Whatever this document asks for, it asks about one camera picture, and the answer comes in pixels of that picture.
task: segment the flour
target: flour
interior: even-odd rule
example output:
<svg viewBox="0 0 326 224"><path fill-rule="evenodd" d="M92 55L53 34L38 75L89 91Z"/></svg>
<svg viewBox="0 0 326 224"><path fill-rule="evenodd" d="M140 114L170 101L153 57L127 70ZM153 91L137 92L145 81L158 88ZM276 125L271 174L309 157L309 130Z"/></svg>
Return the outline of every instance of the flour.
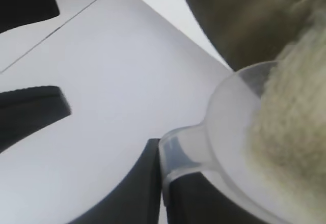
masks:
<svg viewBox="0 0 326 224"><path fill-rule="evenodd" d="M326 25L287 46L249 130L251 166L296 223L326 223Z"/></svg>

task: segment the measuring cup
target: measuring cup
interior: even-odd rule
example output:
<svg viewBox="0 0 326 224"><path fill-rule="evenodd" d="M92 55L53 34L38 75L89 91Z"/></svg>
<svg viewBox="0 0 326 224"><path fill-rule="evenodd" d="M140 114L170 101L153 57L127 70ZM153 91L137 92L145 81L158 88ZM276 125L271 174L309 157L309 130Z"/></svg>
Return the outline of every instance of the measuring cup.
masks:
<svg viewBox="0 0 326 224"><path fill-rule="evenodd" d="M247 168L244 154L248 127L260 108L269 72L277 62L244 68L224 80L213 93L199 125L175 129L160 141L165 205L169 185L187 174L202 172L225 196L267 223L292 223Z"/></svg>

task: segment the white surface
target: white surface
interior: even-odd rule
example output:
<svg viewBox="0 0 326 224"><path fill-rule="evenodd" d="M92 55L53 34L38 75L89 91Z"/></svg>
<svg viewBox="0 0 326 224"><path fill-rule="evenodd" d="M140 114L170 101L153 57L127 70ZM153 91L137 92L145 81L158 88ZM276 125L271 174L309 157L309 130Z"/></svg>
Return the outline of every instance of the white surface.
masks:
<svg viewBox="0 0 326 224"><path fill-rule="evenodd" d="M57 0L60 15L53 19L20 26L0 35L0 72L94 0Z"/></svg>
<svg viewBox="0 0 326 224"><path fill-rule="evenodd" d="M185 0L143 0L202 49L229 67L207 39Z"/></svg>
<svg viewBox="0 0 326 224"><path fill-rule="evenodd" d="M59 86L73 111L1 154L2 223L81 215L147 139L200 122L229 72L141 0L98 0L0 76L1 91Z"/></svg>

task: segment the gray surface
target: gray surface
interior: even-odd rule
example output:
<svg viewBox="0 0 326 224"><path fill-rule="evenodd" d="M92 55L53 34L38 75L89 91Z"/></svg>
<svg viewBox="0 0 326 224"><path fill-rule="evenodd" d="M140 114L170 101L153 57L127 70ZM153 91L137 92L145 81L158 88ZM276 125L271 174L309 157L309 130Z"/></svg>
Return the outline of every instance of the gray surface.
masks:
<svg viewBox="0 0 326 224"><path fill-rule="evenodd" d="M273 60L309 25L320 0L187 0L204 32L237 70Z"/></svg>

